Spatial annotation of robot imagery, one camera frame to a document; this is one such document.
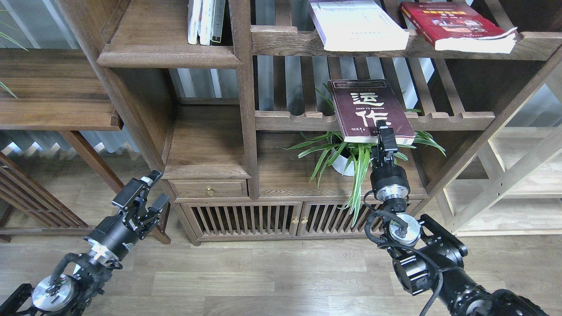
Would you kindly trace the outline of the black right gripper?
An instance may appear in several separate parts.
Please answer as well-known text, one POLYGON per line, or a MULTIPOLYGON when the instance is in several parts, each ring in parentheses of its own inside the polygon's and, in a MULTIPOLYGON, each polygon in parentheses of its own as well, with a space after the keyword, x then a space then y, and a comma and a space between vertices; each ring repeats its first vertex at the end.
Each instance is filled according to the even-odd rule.
POLYGON ((404 168, 395 163, 399 152, 395 134, 386 120, 378 120, 378 144, 373 150, 371 184, 377 200, 385 202, 394 198, 407 200, 410 186, 404 168))

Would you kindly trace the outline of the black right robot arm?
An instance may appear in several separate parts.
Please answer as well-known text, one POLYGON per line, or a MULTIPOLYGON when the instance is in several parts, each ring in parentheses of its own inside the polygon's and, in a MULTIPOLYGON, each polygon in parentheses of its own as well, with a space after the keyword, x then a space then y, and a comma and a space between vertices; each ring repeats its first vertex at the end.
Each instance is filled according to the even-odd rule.
POLYGON ((392 128, 377 122, 378 145, 372 150, 372 192, 382 206, 367 217, 364 231, 392 257, 396 276, 411 295, 433 294, 425 315, 439 298, 452 316, 544 316, 538 305, 506 289, 493 293, 464 270, 466 246, 428 215, 406 214, 410 187, 405 170, 395 164, 398 146, 392 128))

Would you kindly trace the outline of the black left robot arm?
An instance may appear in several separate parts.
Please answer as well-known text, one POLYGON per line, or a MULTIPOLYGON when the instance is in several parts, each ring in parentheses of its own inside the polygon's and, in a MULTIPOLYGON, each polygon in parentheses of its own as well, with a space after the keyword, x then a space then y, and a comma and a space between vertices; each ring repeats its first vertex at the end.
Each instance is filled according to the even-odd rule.
POLYGON ((147 197, 162 177, 153 170, 141 179, 132 178, 112 200, 118 212, 107 216, 84 237, 90 252, 68 253, 54 272, 37 286, 21 284, 2 304, 3 316, 80 316, 112 276, 122 269, 121 261, 134 245, 146 238, 160 222, 163 207, 170 198, 161 194, 152 206, 147 197))

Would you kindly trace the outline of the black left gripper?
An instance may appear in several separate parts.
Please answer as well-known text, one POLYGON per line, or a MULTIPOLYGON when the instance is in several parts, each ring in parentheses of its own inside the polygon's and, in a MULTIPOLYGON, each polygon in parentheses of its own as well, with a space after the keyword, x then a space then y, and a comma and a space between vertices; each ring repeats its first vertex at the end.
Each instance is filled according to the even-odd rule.
POLYGON ((121 261, 139 240, 153 230, 170 200, 166 194, 160 194, 152 206, 146 206, 150 189, 162 176, 161 171, 152 170, 140 180, 129 180, 112 200, 112 204, 119 208, 118 213, 104 218, 84 237, 92 245, 88 256, 102 263, 121 261))

